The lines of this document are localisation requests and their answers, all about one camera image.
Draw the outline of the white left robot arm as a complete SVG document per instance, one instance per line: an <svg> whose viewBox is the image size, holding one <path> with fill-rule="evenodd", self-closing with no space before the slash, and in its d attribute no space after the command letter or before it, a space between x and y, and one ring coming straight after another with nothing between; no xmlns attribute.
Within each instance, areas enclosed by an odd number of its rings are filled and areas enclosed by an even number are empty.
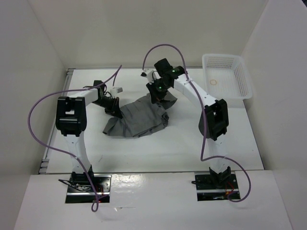
<svg viewBox="0 0 307 230"><path fill-rule="evenodd" d="M95 80L92 87L85 87L71 96L60 96L57 100L56 128L64 136L69 153L74 155L71 157L71 180L86 192L95 187L94 173L84 141L87 127L86 107L95 104L103 107L106 114L122 118L118 98L121 92L121 87L113 87L107 91L102 81Z"/></svg>

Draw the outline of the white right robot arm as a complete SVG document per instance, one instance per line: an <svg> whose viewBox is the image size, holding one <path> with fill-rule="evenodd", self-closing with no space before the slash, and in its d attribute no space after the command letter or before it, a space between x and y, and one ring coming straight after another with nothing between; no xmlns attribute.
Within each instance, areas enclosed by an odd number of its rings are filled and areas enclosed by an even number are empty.
<svg viewBox="0 0 307 230"><path fill-rule="evenodd" d="M165 58L156 62L154 69L143 69L141 76L148 80L146 87L152 103L166 101L168 90L173 88L201 110L198 128L209 149L209 159L213 160L209 167L210 183L215 188L223 187L231 174L230 166L224 160L225 134L229 125L227 102L209 95L182 66L173 67Z"/></svg>

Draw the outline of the grey skirt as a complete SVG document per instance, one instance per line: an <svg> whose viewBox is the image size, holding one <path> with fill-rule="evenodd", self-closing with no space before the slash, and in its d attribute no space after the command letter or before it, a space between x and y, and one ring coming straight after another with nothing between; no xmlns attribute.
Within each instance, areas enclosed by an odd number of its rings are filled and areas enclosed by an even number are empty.
<svg viewBox="0 0 307 230"><path fill-rule="evenodd" d="M161 102L152 103L147 94L121 107L122 118L110 118L103 133L110 137L140 138L161 131L168 126L167 109L176 101L177 97L168 92Z"/></svg>

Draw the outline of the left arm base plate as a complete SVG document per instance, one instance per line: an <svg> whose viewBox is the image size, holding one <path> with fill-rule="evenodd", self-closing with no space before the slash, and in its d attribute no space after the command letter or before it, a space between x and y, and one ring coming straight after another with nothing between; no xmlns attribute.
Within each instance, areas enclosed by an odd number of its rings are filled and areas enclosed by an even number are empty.
<svg viewBox="0 0 307 230"><path fill-rule="evenodd" d="M97 175L92 178L94 188L99 198L99 203L110 202L111 175ZM95 201L95 193L84 175L81 178L71 177L68 180L58 179L67 186L66 204L92 203Z"/></svg>

